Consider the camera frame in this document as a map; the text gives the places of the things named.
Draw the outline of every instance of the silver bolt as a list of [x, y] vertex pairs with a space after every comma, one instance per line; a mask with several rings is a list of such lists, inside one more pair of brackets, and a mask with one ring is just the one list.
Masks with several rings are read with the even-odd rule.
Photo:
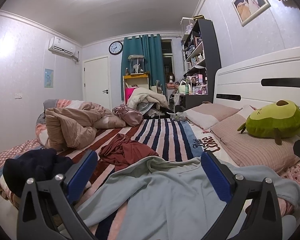
[[266, 178], [265, 181], [266, 181], [266, 183], [268, 183], [268, 184], [271, 184], [271, 183], [272, 183], [272, 179], [270, 179], [270, 178]]
[[63, 175], [62, 174], [57, 174], [54, 178], [56, 180], [63, 180]]
[[29, 178], [29, 179], [27, 179], [27, 184], [32, 184], [32, 183], [34, 183], [34, 178]]
[[235, 175], [235, 178], [236, 178], [237, 180], [243, 180], [243, 179], [244, 179], [244, 176], [241, 175], [241, 174], [236, 174], [236, 175]]

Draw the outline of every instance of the avocado plush toy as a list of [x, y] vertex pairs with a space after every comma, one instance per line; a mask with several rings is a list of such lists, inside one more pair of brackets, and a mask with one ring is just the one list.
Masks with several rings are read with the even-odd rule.
[[300, 132], [300, 108], [292, 101], [280, 100], [255, 110], [238, 131], [247, 132], [259, 138], [274, 138], [282, 144], [281, 138], [292, 137]]

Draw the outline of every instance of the bed headboard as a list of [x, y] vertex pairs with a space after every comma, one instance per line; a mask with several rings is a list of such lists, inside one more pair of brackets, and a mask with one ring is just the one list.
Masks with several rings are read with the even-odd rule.
[[291, 100], [300, 107], [300, 47], [284, 49], [221, 68], [214, 103], [257, 108]]

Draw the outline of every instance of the air conditioner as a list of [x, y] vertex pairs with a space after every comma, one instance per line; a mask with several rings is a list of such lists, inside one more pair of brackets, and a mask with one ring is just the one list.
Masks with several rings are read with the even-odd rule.
[[49, 50], [71, 57], [75, 53], [75, 46], [59, 37], [53, 37], [50, 40]]

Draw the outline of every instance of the blue poster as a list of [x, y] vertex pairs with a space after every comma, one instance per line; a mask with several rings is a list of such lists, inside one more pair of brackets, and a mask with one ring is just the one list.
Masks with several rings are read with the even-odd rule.
[[45, 69], [44, 70], [44, 87], [53, 88], [53, 70]]

